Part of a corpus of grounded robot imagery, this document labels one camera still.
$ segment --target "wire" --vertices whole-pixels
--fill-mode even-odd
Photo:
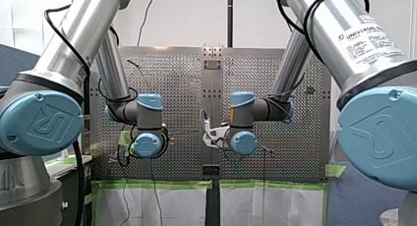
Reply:
[[[110,26],[110,31],[113,32],[114,36],[116,37],[116,43],[117,43],[117,45],[119,45],[120,44],[120,39],[119,39],[119,34],[117,34],[116,29],[114,29],[113,26]]]
[[[3,98],[6,95],[8,89],[0,91],[0,99]]]
[[[155,194],[156,203],[157,203],[157,206],[159,208],[160,226],[163,226],[163,221],[162,221],[162,208],[160,207],[159,197],[157,196],[157,192],[156,192],[156,180],[155,180],[155,176],[153,175],[152,159],[149,160],[149,167],[150,167],[150,177],[152,178],[152,181],[153,181],[153,192]]]
[[[129,219],[130,219],[130,207],[129,207],[129,203],[128,203],[128,201],[126,200],[126,195],[125,195],[125,193],[126,193],[126,186],[127,186],[127,184],[128,184],[128,178],[126,178],[126,180],[125,180],[125,185],[124,185],[124,187],[123,187],[123,194],[122,194],[122,196],[123,196],[123,200],[125,201],[125,204],[126,204],[126,210],[128,211],[128,216],[126,217],[126,219],[120,224],[120,226],[123,226],[127,221],[129,221]]]
[[[138,93],[138,91],[137,91],[136,89],[134,89],[134,88],[130,87],[130,86],[129,86],[129,90],[133,91],[133,92],[135,93],[135,95],[134,95],[134,96],[129,95],[129,98],[124,97],[124,98],[122,98],[122,99],[111,99],[111,98],[107,97],[106,95],[104,95],[103,91],[101,90],[101,78],[98,80],[98,93],[100,93],[100,95],[101,95],[104,99],[106,99],[107,101],[111,101],[111,102],[120,102],[120,103],[123,103],[123,102],[130,102],[130,101],[135,100],[135,99],[136,99],[136,97],[137,97],[137,96],[138,96],[138,94],[139,94],[139,93]]]
[[[76,226],[80,226],[83,219],[84,211],[84,196],[85,196],[85,176],[83,156],[80,150],[80,144],[77,140],[73,143],[74,152],[76,154],[77,170],[78,170],[78,201],[77,201],[77,214],[76,214]]]
[[[301,33],[303,33],[304,34],[304,31],[301,29],[301,28],[299,28],[298,26],[297,26],[297,24],[295,24],[294,22],[292,22],[291,21],[291,19],[286,15],[286,13],[285,13],[285,11],[284,11],[284,8],[283,8],[283,6],[282,6],[282,2],[281,2],[281,0],[276,0],[276,3],[278,4],[278,10],[279,10],[279,12],[281,13],[281,16],[284,18],[284,20],[289,24],[289,25],[291,25],[293,28],[295,28],[297,31],[299,31],[299,32],[301,32]]]
[[[71,4],[67,5],[65,7],[61,7],[61,8],[47,9],[44,12],[44,17],[45,17],[46,21],[49,23],[49,25],[52,27],[52,29],[55,31],[55,33],[58,34],[58,36],[65,42],[65,44],[67,44],[67,46],[71,49],[71,51],[73,51],[73,53],[77,56],[77,58],[79,59],[79,61],[82,63],[82,65],[84,67],[84,71],[87,74],[87,78],[89,78],[89,75],[90,75],[89,63],[87,63],[87,61],[78,52],[78,50],[71,44],[71,42],[67,39],[67,37],[65,37],[64,34],[61,31],[59,31],[59,29],[52,23],[51,19],[49,18],[49,13],[61,12],[61,11],[64,11],[64,10],[70,8],[70,7],[71,7]]]
[[[139,30],[138,43],[137,43],[136,46],[139,46],[139,43],[141,42],[142,30],[144,29],[145,23],[147,22],[148,11],[149,11],[149,8],[150,8],[150,5],[152,4],[152,2],[153,2],[153,0],[149,1],[147,9],[145,10],[145,17],[144,17],[144,21],[142,22],[141,29]]]

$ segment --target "perforated metal panel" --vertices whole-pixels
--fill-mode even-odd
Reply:
[[[270,93],[283,50],[225,49],[223,53],[223,91],[253,91],[256,97]],[[312,60],[304,81],[296,90],[294,116],[290,124],[257,122],[254,132],[260,146],[274,154],[258,150],[246,158],[233,152],[221,154],[223,179],[278,179],[292,181],[320,181],[325,176],[328,140],[323,132],[328,123],[329,75],[322,64]],[[308,94],[307,87],[315,92]],[[222,117],[228,120],[229,96],[223,96]]]
[[[217,123],[228,121],[230,93],[251,90],[257,97],[268,94],[282,54],[280,49],[224,48],[219,58],[222,71],[210,72],[204,69],[202,48],[122,48],[129,85],[139,92],[157,92],[163,97],[163,122],[173,141],[167,152],[154,162],[155,178],[201,180],[202,165],[212,163],[220,164],[219,177],[222,179],[320,181],[325,176],[328,162],[330,79],[317,60],[310,63],[305,80],[297,89],[292,123],[260,122],[255,125],[260,145],[273,149],[276,156],[267,153],[264,158],[264,152],[259,148],[254,155],[244,159],[232,152],[227,152],[226,158],[223,152],[213,152],[202,142],[199,110],[209,110],[212,120]],[[140,69],[127,60],[140,65]],[[122,125],[106,119],[104,100],[95,90],[96,82],[97,78],[91,80],[93,177],[149,179],[148,161],[131,159],[131,165],[126,169],[115,161]],[[315,90],[313,94],[305,92],[308,86]]]
[[[129,86],[139,92],[160,93],[163,97],[163,122],[169,129],[171,142],[165,154],[154,161],[156,179],[202,179],[201,147],[196,142],[202,138],[198,113],[201,106],[201,51],[201,48],[121,49]],[[122,125],[108,121],[103,112],[104,104],[104,99],[100,98],[96,107],[102,154],[94,162],[94,178],[150,178],[148,160],[131,158],[126,173],[114,162]]]

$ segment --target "black cable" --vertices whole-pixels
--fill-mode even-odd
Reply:
[[[150,167],[150,177],[152,178],[153,181],[153,192],[155,194],[156,197],[156,203],[157,206],[159,208],[159,220],[160,220],[160,226],[163,226],[163,220],[162,220],[162,208],[160,207],[160,202],[159,202],[159,197],[157,196],[157,192],[156,192],[156,180],[155,180],[155,176],[153,175],[153,164],[152,164],[152,159],[149,160],[149,167]]]
[[[125,201],[125,204],[126,204],[126,210],[128,211],[128,216],[126,217],[126,219],[120,224],[120,226],[123,226],[127,221],[129,221],[129,219],[130,219],[130,207],[129,207],[129,203],[128,203],[128,201],[127,201],[127,199],[126,199],[126,195],[125,195],[125,193],[126,193],[126,186],[127,186],[127,184],[128,184],[128,178],[126,178],[126,180],[125,180],[125,185],[124,185],[124,187],[123,187],[123,194],[122,194],[122,196],[123,196],[123,200]]]
[[[142,22],[141,29],[139,30],[138,43],[137,43],[136,46],[139,46],[139,43],[141,42],[142,30],[144,29],[145,23],[147,22],[148,11],[149,11],[149,8],[150,8],[150,5],[152,4],[152,2],[153,2],[153,0],[149,1],[147,9],[145,10],[145,17],[144,17],[144,21]]]
[[[76,226],[80,226],[83,219],[84,211],[84,196],[85,196],[85,176],[83,156],[80,150],[80,144],[78,141],[73,143],[74,152],[76,154],[77,170],[78,170],[78,201],[77,201],[77,214],[76,214]]]
[[[312,5],[310,5],[310,7],[307,9],[306,15],[304,17],[304,21],[303,21],[303,28],[304,28],[304,34],[306,36],[306,40],[310,45],[310,48],[312,49],[312,51],[314,52],[314,54],[316,55],[316,57],[322,62],[323,59],[319,54],[319,51],[316,49],[316,46],[314,45],[312,38],[310,37],[309,31],[308,31],[308,22],[310,20],[310,17],[313,17],[314,14],[316,13],[316,10],[319,8],[319,6],[325,2],[326,0],[315,0],[313,2]],[[365,10],[369,13],[370,11],[370,2],[369,0],[364,0],[365,1]]]
[[[117,43],[117,45],[119,45],[120,44],[120,39],[119,39],[119,34],[117,34],[116,29],[114,29],[113,26],[110,26],[110,31],[113,32],[114,36],[116,37],[116,43]]]
[[[303,33],[304,34],[304,31],[301,29],[301,28],[299,28],[298,26],[297,26],[297,24],[295,24],[294,22],[292,22],[291,21],[291,19],[286,15],[286,13],[285,13],[285,11],[284,11],[284,8],[283,8],[283,6],[282,6],[282,2],[281,2],[281,0],[276,0],[276,3],[278,4],[278,10],[279,10],[279,12],[281,13],[281,16],[284,18],[284,20],[289,24],[289,25],[291,25],[293,28],[295,28],[297,31],[299,31],[299,32],[301,32],[301,33]]]
[[[111,99],[111,98],[107,97],[106,95],[104,95],[103,91],[101,90],[101,78],[98,79],[98,93],[100,93],[100,95],[104,99],[106,99],[107,101],[123,103],[123,102],[130,102],[130,101],[135,100],[136,97],[138,97],[138,94],[139,94],[138,91],[136,89],[130,87],[130,86],[129,86],[129,90],[133,91],[135,93],[135,95],[134,96],[130,95],[129,98],[125,97],[125,98],[122,98],[122,99]]]
[[[8,89],[0,91],[0,99],[3,98],[4,95],[6,95],[7,90]]]
[[[71,44],[71,42],[67,39],[67,37],[64,36],[64,34],[61,31],[59,31],[59,29],[52,23],[51,19],[49,18],[49,13],[61,12],[61,11],[64,11],[64,10],[70,8],[70,7],[71,7],[71,4],[67,5],[65,7],[61,7],[61,8],[47,9],[44,12],[44,17],[45,17],[46,21],[49,23],[49,25],[52,27],[52,29],[55,31],[55,33],[58,34],[58,36],[65,42],[65,44],[67,44],[67,46],[71,49],[71,51],[73,51],[73,53],[77,56],[77,58],[79,59],[79,61],[82,63],[82,65],[84,67],[84,71],[87,74],[87,78],[89,78],[89,75],[90,75],[89,63],[87,63],[87,61],[78,52],[78,50]]]

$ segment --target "universal robots arm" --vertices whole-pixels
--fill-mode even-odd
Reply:
[[[35,67],[19,73],[0,100],[0,152],[48,155],[71,145],[83,128],[83,83],[96,57],[106,94],[106,113],[135,125],[130,151],[153,158],[167,146],[158,94],[131,98],[117,44],[109,31],[130,0],[74,0]]]
[[[218,134],[241,155],[258,145],[252,134],[255,121],[285,121],[291,117],[291,94],[304,75],[313,51],[341,89],[337,107],[338,140],[347,158],[364,174],[385,185],[417,189],[417,90],[379,86],[417,70],[357,0],[278,0],[291,8],[299,24],[275,77],[271,94],[255,98],[251,92],[231,95],[231,123],[209,127],[204,140],[218,146]]]

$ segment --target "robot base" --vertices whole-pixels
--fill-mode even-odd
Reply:
[[[7,205],[0,205],[0,222],[8,226],[59,226],[62,221],[61,182],[51,183],[49,191]]]

